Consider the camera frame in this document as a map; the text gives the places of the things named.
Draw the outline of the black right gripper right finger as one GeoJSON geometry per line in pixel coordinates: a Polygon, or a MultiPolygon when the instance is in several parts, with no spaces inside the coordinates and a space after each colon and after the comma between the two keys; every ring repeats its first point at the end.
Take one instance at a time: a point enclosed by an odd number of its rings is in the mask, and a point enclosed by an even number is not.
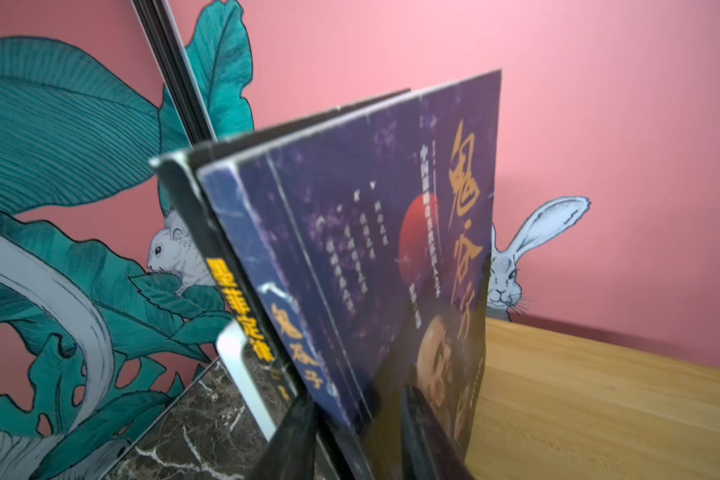
{"type": "Polygon", "coordinates": [[[423,393],[406,385],[401,397],[403,477],[408,480],[473,480],[423,393]]]}

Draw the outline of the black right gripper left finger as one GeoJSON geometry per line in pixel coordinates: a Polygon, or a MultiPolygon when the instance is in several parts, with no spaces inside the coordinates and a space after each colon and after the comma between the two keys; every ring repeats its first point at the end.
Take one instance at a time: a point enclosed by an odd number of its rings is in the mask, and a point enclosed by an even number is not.
{"type": "Polygon", "coordinates": [[[246,480],[313,480],[317,424],[314,401],[300,395],[246,480]]]}

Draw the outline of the dark book with portrait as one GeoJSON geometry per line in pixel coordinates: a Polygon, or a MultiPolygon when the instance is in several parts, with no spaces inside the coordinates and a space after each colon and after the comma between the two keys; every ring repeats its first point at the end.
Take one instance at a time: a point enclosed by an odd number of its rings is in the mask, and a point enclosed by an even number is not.
{"type": "Polygon", "coordinates": [[[196,177],[355,475],[402,475],[416,387],[459,453],[485,359],[502,74],[407,92],[196,177]]]}

